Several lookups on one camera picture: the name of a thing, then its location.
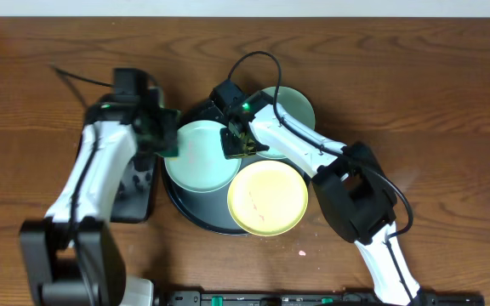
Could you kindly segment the green scouring pad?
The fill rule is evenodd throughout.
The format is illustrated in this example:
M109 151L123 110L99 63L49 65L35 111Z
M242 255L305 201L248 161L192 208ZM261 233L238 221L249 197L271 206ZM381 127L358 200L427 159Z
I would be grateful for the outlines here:
M162 157L176 157L178 149L178 129L180 111L174 109L161 109L159 122L162 128L162 148L157 152Z

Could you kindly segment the pale green plate front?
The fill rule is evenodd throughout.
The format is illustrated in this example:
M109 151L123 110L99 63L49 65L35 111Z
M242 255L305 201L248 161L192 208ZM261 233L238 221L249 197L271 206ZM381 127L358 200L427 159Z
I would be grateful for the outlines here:
M178 130L178 155L164 159L168 176L182 189L208 193L229 184L241 167L226 159L221 143L222 123L190 122Z

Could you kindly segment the pale green plate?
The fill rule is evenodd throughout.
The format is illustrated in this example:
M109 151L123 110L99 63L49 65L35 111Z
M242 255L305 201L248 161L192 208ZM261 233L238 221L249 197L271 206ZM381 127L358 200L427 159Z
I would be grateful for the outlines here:
M229 184L241 167L226 159L221 143L222 123L190 122L178 130L178 155L164 159L168 176L182 189L208 193Z
M262 89L262 92L273 96L275 90L275 87L268 87ZM316 117L313 107L310 101L300 91L289 87L279 87L277 103L280 104L290 116L294 117L308 128L315 129ZM274 149L272 146L269 150L258 152L257 155L273 160L285 158L285 155Z

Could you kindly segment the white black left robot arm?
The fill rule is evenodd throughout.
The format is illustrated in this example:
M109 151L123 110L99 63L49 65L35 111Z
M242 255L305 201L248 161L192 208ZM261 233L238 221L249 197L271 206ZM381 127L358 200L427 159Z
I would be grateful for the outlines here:
M36 305L153 305L153 281L129 276L111 234L124 179L175 155L179 112L159 87L115 88L85 114L71 174L43 218L20 228L20 250Z

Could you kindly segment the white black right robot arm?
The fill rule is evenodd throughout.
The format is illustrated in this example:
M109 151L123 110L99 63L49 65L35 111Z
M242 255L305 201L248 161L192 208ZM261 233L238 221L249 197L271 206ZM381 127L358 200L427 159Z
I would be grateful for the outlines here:
M275 149L306 173L322 214L343 240L354 244L373 279L377 298L390 305L416 305L412 277L397 237L394 206L403 193L386 178L368 146L326 138L291 116L269 94L213 98L224 117L226 158Z

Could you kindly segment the black rectangular tray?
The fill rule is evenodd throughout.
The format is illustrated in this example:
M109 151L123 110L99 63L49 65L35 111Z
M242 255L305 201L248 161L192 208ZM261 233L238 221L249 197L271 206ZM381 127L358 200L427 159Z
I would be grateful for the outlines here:
M154 205L151 192L157 185L158 159L156 156L133 157L124 169L111 210L111 221L139 224L150 216Z

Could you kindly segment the pale green plate rear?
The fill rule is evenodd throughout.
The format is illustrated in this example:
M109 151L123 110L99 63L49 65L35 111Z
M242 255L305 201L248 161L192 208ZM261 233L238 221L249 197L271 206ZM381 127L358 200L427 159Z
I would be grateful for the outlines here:
M268 87L262 89L262 92L273 96L275 90L275 87ZM313 107L310 101L300 91L289 87L279 87L277 103L280 104L290 116L294 117L308 128L315 129L316 117ZM269 150L258 152L257 155L273 160L285 158L285 155L274 149L272 146Z

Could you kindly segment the yellow plate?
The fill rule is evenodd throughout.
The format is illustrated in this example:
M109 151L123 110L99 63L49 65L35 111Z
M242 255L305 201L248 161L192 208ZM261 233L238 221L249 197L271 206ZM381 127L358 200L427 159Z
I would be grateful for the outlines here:
M297 170L281 161L257 161L231 181L227 206L233 220L258 236L281 235L305 215L308 190Z

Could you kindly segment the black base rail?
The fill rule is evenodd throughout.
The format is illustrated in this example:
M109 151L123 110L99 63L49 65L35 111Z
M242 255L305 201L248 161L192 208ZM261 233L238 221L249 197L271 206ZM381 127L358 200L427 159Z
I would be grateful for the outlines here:
M485 306L482 296L472 294L438 295L420 292L405 305L417 306ZM338 294L275 294L243 292L173 291L161 293L154 306L382 306L384 303L371 292L343 292Z

